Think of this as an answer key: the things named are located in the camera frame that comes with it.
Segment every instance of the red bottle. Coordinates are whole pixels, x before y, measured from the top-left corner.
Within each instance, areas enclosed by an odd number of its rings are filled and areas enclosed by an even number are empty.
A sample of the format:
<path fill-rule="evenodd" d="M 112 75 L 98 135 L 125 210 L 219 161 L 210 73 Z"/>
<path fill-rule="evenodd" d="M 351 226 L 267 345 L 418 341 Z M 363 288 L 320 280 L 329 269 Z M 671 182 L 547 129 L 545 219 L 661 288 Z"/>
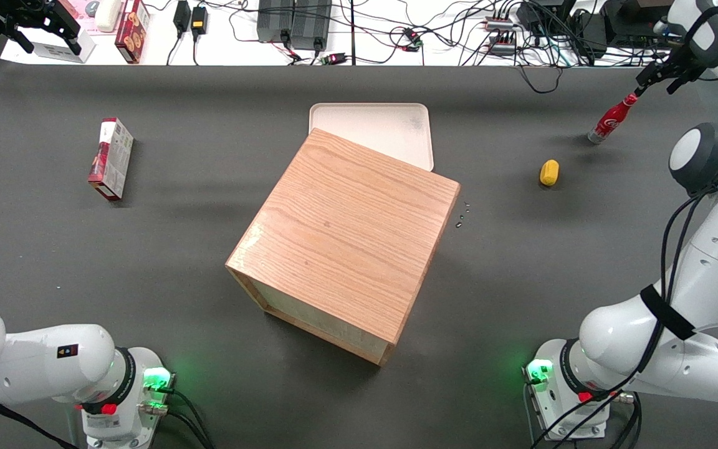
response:
<path fill-rule="evenodd" d="M 622 103 L 610 108 L 606 115 L 600 119 L 598 125 L 586 135 L 590 142 L 598 144 L 606 140 L 606 137 L 608 137 L 612 131 L 616 130 L 620 123 L 625 121 L 625 117 L 628 116 L 628 111 L 630 111 L 630 106 L 633 106 L 638 99 L 639 97 L 637 97 L 636 94 L 628 94 L 628 96 L 622 100 Z"/>

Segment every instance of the yellow object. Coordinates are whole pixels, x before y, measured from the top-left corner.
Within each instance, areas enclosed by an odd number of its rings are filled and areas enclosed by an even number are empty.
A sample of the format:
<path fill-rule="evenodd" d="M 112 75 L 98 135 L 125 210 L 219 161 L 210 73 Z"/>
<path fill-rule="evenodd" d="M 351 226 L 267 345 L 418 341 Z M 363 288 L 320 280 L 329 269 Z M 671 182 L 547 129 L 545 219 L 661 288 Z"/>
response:
<path fill-rule="evenodd" d="M 539 172 L 539 181 L 548 187 L 555 184 L 558 181 L 558 162 L 552 159 L 545 162 L 545 165 L 542 165 L 542 171 Z"/>

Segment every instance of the red cardboard box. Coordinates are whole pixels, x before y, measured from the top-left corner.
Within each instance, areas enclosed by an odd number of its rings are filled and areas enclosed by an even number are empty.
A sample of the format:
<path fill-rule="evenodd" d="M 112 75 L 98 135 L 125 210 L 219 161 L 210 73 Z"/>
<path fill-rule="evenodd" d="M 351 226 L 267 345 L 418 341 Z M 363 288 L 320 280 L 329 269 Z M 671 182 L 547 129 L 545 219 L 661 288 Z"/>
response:
<path fill-rule="evenodd" d="M 123 197 L 123 184 L 135 141 L 123 123 L 115 117 L 102 120 L 99 152 L 93 159 L 88 182 L 109 201 Z"/>
<path fill-rule="evenodd" d="M 115 46 L 129 64 L 140 62 L 143 46 L 146 45 L 148 20 L 148 11 L 142 0 L 127 0 L 123 3 L 123 14 L 120 15 Z"/>

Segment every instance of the white lid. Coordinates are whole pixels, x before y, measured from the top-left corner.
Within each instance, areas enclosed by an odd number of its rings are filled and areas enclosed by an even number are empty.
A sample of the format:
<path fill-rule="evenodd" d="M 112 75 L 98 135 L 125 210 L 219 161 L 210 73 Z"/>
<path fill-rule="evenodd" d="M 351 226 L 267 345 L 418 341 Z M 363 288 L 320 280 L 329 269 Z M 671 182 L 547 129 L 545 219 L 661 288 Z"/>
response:
<path fill-rule="evenodd" d="M 310 133 L 313 128 L 434 169 L 428 109 L 419 103 L 317 103 L 310 109 Z"/>

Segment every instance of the gray mat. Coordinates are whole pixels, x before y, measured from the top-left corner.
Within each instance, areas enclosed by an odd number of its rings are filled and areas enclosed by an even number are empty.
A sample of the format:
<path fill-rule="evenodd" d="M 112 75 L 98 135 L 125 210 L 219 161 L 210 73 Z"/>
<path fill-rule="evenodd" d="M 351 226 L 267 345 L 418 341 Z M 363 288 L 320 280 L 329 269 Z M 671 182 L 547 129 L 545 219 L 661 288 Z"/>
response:
<path fill-rule="evenodd" d="M 0 314 L 11 332 L 97 323 L 156 350 L 222 448 L 528 447 L 519 367 L 658 277 L 662 229 L 684 199 L 667 156 L 718 117 L 694 86 L 655 88 L 586 145 L 635 73 L 568 70 L 537 95 L 502 68 L 0 62 Z M 546 88 L 556 73 L 529 74 Z M 317 102 L 425 104 L 435 171 L 470 204 L 384 369 L 264 315 L 223 267 Z M 138 142 L 117 205 L 85 182 L 111 116 Z M 550 158 L 561 179 L 545 190 Z M 643 400 L 638 447 L 718 447 L 718 403 Z M 60 404 L 17 409 L 67 435 Z M 615 408 L 606 442 L 578 447 L 609 446 L 627 413 Z M 156 448 L 195 447 L 185 435 L 169 418 Z M 0 418 L 0 447 L 52 444 Z"/>

